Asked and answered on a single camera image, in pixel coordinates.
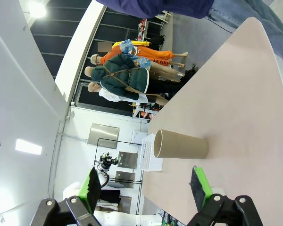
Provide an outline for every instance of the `mannequin head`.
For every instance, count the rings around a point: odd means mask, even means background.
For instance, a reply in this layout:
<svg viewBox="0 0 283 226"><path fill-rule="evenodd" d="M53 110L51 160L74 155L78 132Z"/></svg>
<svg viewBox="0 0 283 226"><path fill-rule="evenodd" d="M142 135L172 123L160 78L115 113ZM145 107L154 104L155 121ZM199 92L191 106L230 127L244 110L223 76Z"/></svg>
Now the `mannequin head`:
<svg viewBox="0 0 283 226"><path fill-rule="evenodd" d="M100 59L101 59L101 58L102 58L102 57L99 56L98 54L93 54L93 55L91 56L91 58L90 58L90 61L91 61L91 63L94 64L94 65L102 65L102 63L100 62Z"/></svg>
<svg viewBox="0 0 283 226"><path fill-rule="evenodd" d="M84 71L84 73L85 73L85 75L87 76L87 77L90 77L91 78L91 73L92 73L92 70L94 69L94 67L86 67L85 68L85 71Z"/></svg>
<svg viewBox="0 0 283 226"><path fill-rule="evenodd" d="M99 92L102 89L102 87L95 83L95 82L90 82L88 85L88 91L89 92Z"/></svg>

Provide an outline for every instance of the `black pants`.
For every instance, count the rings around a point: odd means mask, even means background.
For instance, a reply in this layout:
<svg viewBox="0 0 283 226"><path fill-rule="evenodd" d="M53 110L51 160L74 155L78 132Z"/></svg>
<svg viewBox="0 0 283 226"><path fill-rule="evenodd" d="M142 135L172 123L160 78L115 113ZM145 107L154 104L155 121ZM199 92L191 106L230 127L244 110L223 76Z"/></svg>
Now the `black pants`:
<svg viewBox="0 0 283 226"><path fill-rule="evenodd" d="M177 93L182 87L183 84L180 82L150 79L147 93L148 94Z"/></svg>

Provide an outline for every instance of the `beige tabletop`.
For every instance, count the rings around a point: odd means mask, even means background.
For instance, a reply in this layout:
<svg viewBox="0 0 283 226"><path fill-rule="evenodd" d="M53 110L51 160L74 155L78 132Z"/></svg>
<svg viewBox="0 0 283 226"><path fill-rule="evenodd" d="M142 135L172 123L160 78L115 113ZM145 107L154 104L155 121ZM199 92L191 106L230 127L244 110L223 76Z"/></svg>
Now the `beige tabletop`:
<svg viewBox="0 0 283 226"><path fill-rule="evenodd" d="M196 213L189 181L203 167L213 187L249 195L264 226L283 226L283 84L262 24L246 20L150 122L205 138L206 159L164 159L143 194L181 222Z"/></svg>

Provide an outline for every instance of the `brown cylinder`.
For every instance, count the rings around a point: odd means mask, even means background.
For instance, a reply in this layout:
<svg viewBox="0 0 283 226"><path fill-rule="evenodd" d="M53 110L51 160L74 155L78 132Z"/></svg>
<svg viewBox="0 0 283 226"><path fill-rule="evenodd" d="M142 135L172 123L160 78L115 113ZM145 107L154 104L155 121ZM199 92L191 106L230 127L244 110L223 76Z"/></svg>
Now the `brown cylinder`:
<svg viewBox="0 0 283 226"><path fill-rule="evenodd" d="M204 159L208 143L204 139L159 129L154 140L154 156L173 159Z"/></svg>

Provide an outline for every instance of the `ceiling light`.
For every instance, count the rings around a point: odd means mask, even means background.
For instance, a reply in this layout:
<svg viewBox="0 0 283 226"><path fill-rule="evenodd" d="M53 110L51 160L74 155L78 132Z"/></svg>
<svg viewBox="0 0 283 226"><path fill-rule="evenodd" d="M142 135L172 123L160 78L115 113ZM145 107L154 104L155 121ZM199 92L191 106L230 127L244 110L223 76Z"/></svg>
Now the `ceiling light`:
<svg viewBox="0 0 283 226"><path fill-rule="evenodd" d="M29 5L29 13L32 17L40 18L46 15L45 7L38 2L30 2Z"/></svg>
<svg viewBox="0 0 283 226"><path fill-rule="evenodd" d="M33 143L21 139L17 139L15 149L17 151L31 153L31 154L38 154L38 155L40 155L42 152L41 146L35 145Z"/></svg>

